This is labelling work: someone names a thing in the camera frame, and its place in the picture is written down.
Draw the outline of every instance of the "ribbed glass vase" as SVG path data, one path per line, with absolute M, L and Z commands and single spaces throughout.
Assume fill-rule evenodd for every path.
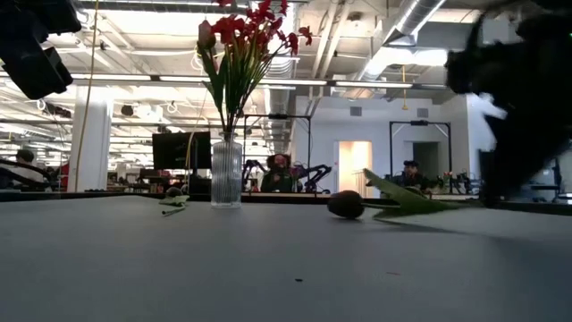
M 211 206 L 240 208 L 242 194 L 242 145 L 236 134 L 221 133 L 223 139 L 213 144 Z

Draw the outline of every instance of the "doorway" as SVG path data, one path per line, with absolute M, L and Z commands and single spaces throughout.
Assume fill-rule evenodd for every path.
M 439 142 L 413 142 L 413 159 L 427 178 L 439 175 Z
M 357 191 L 368 198 L 371 189 L 366 187 L 364 168 L 371 169 L 371 141 L 339 141 L 338 142 L 338 190 Z

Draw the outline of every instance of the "black frame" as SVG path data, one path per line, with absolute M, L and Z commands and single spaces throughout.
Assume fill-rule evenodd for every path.
M 450 123 L 448 122 L 428 122 L 428 121 L 390 121 L 390 173 L 393 176 L 393 124 L 409 124 L 411 126 L 428 126 L 443 125 L 447 127 L 447 141 L 449 143 L 449 172 L 453 172 L 453 154 L 450 139 Z M 449 193 L 453 193 L 453 187 L 450 186 Z
M 247 119 L 249 117 L 271 117 L 267 114 L 244 114 L 243 138 L 242 138 L 242 165 L 246 163 L 247 154 Z M 312 154 L 312 116 L 307 115 L 288 115 L 291 119 L 306 119 L 307 120 L 307 167 L 310 167 L 310 158 Z

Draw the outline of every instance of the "black monitor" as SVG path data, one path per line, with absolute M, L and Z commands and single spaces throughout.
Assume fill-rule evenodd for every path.
M 153 166 L 156 170 L 187 170 L 190 132 L 153 134 Z M 195 132 L 190 145 L 190 169 L 211 168 L 211 132 Z

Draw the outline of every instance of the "desk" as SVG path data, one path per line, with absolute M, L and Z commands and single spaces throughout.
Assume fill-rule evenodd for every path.
M 2 208 L 0 321 L 572 320 L 572 217 L 388 225 L 373 210 L 206 202 L 162 217 L 136 196 Z

